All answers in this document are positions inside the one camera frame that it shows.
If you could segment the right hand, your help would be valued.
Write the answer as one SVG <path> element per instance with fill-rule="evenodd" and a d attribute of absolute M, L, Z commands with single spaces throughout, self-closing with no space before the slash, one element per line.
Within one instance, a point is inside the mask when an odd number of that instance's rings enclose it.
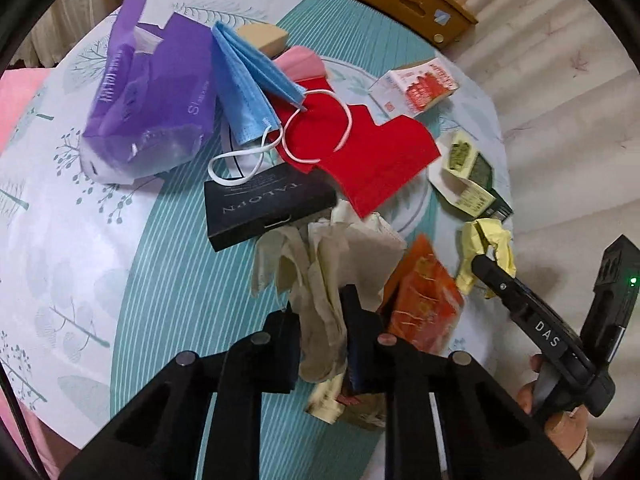
<path fill-rule="evenodd" d="M 539 373 L 544 358 L 535 354 L 529 359 L 530 368 Z M 515 397 L 518 405 L 527 414 L 533 409 L 534 383 L 524 385 Z M 577 470 L 581 479 L 593 479 L 596 450 L 588 434 L 589 413 L 584 406 L 571 412 L 559 412 L 552 415 L 544 425 L 547 437 L 556 445 L 570 464 Z"/>

